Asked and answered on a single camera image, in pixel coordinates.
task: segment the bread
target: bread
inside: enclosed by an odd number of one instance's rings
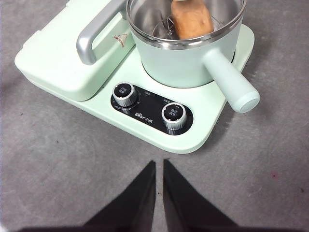
[[[211,15],[203,0],[173,0],[171,11],[180,39],[191,39],[213,32]]]

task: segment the brand logo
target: brand logo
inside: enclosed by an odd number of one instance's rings
[[[139,117],[139,118],[141,118],[141,119],[144,119],[144,120],[147,121],[147,122],[153,123],[153,120],[152,120],[152,119],[149,119],[149,118],[143,116],[142,113],[135,113],[135,116],[136,116],[136,117]]]

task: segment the pot rim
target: pot rim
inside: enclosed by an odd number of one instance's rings
[[[228,34],[242,20],[242,16],[244,14],[244,10],[246,8],[248,0],[242,0],[243,5],[239,13],[231,21],[229,21],[219,30],[213,31],[206,35],[202,35],[202,36],[191,38],[191,39],[184,39],[184,40],[161,39],[161,38],[149,35],[145,33],[144,31],[142,31],[141,29],[139,29],[137,26],[135,26],[129,14],[129,7],[132,1],[133,0],[127,1],[126,18],[129,22],[129,26],[131,27],[131,30],[134,32],[134,34],[139,39],[155,47],[169,49],[169,50],[183,50],[183,49],[188,49],[188,48],[193,48],[193,47],[201,47],[205,44],[210,44],[224,37],[226,34]]]

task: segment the gray carpet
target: gray carpet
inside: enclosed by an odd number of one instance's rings
[[[162,161],[243,226],[309,227],[309,1],[249,0],[256,44],[244,75],[262,99],[227,105],[198,151],[160,150],[31,84],[14,65],[23,42],[66,0],[1,1],[1,224],[82,225],[157,164],[154,232],[166,232]]]

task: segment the silver handle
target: silver handle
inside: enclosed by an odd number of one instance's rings
[[[78,36],[77,53],[84,64],[93,65],[97,61],[92,50],[93,41],[118,12],[126,17],[125,6],[126,0],[111,0]]]

